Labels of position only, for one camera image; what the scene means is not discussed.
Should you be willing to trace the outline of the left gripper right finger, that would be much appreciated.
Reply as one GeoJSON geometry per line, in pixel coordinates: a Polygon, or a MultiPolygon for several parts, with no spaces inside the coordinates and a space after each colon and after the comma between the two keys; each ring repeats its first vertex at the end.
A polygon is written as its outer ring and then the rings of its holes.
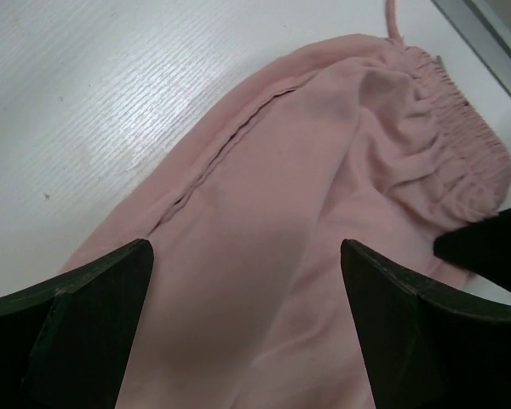
{"type": "Polygon", "coordinates": [[[376,407],[511,408],[511,306],[353,239],[341,267],[376,407]]]}

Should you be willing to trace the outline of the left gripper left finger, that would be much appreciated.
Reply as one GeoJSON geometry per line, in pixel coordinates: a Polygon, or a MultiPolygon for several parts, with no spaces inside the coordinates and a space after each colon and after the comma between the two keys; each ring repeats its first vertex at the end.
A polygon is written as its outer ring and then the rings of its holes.
{"type": "Polygon", "coordinates": [[[0,297],[0,408],[113,408],[154,262],[137,239],[0,297]]]}

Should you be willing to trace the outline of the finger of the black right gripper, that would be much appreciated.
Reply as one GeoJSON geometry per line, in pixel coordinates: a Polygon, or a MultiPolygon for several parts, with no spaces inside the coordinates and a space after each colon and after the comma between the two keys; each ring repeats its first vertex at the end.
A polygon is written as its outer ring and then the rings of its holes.
{"type": "Polygon", "coordinates": [[[440,235],[433,253],[511,293],[511,208],[440,235]]]}

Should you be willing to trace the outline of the pink trousers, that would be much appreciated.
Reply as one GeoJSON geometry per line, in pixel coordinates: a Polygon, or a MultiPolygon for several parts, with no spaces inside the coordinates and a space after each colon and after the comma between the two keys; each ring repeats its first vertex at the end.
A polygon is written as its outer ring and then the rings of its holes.
{"type": "Polygon", "coordinates": [[[154,250],[119,408],[372,408],[344,239],[453,287],[442,233],[493,216],[511,157],[426,51],[313,43],[215,104],[71,256],[154,250]]]}

